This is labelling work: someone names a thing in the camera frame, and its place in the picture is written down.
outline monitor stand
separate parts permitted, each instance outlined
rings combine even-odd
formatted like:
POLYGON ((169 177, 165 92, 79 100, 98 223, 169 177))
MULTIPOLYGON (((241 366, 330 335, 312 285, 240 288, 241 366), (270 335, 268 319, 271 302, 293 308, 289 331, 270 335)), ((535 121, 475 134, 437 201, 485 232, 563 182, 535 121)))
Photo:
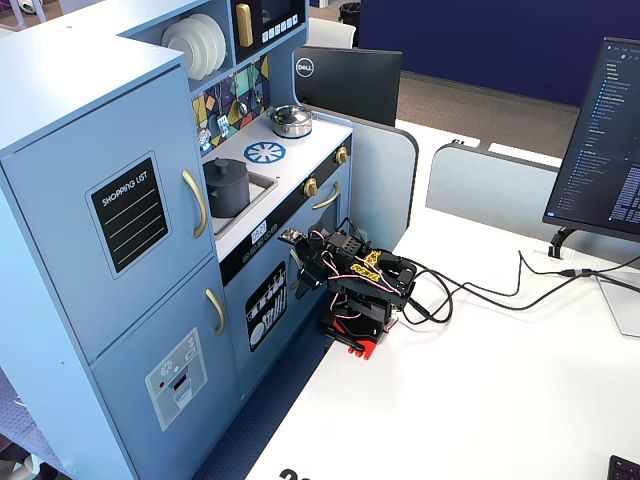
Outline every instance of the monitor stand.
MULTIPOLYGON (((608 273, 607 276, 640 288, 640 273, 608 273)), ((640 337, 640 293, 598 278, 598 284, 609 304, 620 333, 640 337)))

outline robotic arm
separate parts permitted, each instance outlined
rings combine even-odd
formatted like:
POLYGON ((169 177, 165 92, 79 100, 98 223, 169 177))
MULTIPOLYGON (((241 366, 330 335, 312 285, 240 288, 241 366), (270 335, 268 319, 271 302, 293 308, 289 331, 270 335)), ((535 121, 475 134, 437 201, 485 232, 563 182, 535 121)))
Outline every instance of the robotic arm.
POLYGON ((331 314, 323 320, 327 335, 368 360, 387 331, 392 309, 402 310, 409 301, 417 269, 396 255, 371 248, 361 236, 346 233, 342 230, 346 221, 333 232, 321 226, 312 227, 308 235, 288 229, 279 240, 292 245, 303 264, 296 298, 327 282, 334 293, 331 314))

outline white plate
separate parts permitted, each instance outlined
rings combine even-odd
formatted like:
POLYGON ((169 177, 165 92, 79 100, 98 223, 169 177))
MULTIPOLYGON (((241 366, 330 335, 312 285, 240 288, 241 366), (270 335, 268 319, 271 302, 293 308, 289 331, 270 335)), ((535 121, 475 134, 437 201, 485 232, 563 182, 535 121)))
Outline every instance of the white plate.
POLYGON ((216 47, 216 40, 213 37, 213 33, 207 28, 207 26, 200 22, 195 18, 185 18, 181 21, 181 23, 185 23, 186 25, 191 26, 195 32, 202 38, 204 42, 204 47, 207 52, 206 60, 207 60, 207 68, 205 71, 205 75, 211 75, 213 72, 216 62, 218 61, 218 52, 216 47))
POLYGON ((187 75, 202 80, 207 71, 207 49, 204 39, 193 25, 174 23, 162 35, 162 46, 183 52, 187 57, 187 75))
POLYGON ((224 34, 222 33, 220 25, 218 25, 218 23, 213 18, 211 18, 209 15, 205 15, 204 13, 196 13, 194 15, 191 15, 189 18, 193 18, 195 20, 198 20, 199 22, 204 23, 209 31, 213 34, 213 38, 216 41, 216 51, 218 52, 218 61, 214 65, 213 69, 220 70, 227 51, 227 43, 224 39, 224 34))

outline shopping list sign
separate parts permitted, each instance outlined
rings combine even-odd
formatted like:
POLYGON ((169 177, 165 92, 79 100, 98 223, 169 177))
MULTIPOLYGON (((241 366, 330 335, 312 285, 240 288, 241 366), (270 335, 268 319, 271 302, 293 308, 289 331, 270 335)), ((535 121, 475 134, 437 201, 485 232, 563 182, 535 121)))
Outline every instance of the shopping list sign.
POLYGON ((116 273, 169 233, 151 157, 91 195, 116 273))

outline dell logo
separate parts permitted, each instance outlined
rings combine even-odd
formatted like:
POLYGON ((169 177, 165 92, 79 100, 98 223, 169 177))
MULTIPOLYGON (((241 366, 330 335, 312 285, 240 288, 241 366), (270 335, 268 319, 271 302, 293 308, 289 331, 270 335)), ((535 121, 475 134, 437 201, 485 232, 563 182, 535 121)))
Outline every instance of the dell logo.
POLYGON ((311 75, 313 75, 314 70, 315 67, 313 65, 313 62, 308 58, 301 58, 300 60, 298 60, 298 63, 296 63, 296 72, 298 72, 298 75, 300 75, 301 77, 310 77, 311 75))

